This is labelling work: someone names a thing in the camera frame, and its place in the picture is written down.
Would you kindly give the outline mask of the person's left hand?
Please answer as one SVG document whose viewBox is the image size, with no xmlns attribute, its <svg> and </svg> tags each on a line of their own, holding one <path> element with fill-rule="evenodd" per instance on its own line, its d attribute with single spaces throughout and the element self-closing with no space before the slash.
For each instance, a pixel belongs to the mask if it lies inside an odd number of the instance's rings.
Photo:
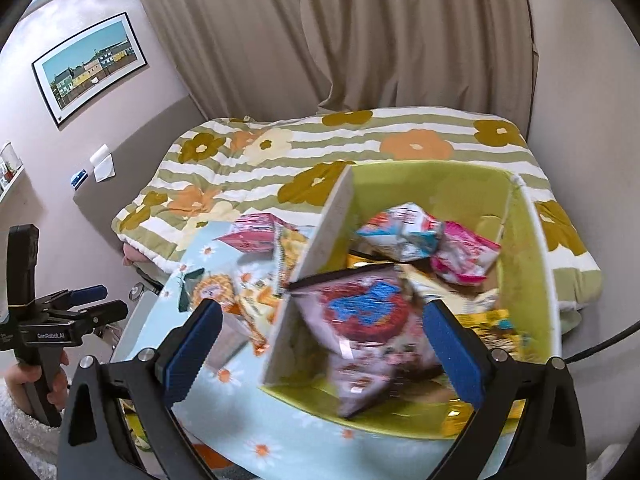
<svg viewBox="0 0 640 480">
<path fill-rule="evenodd" d="M 61 413 L 66 405 L 68 396 L 68 380 L 63 370 L 64 365 L 70 364 L 65 350 L 61 352 L 60 366 L 56 372 L 51 391 L 47 394 L 47 404 L 57 413 Z M 35 419 L 35 409 L 29 400 L 27 387 L 38 382 L 42 369 L 38 365 L 28 365 L 18 362 L 4 373 L 1 379 L 1 420 L 15 422 L 19 419 Z"/>
</svg>

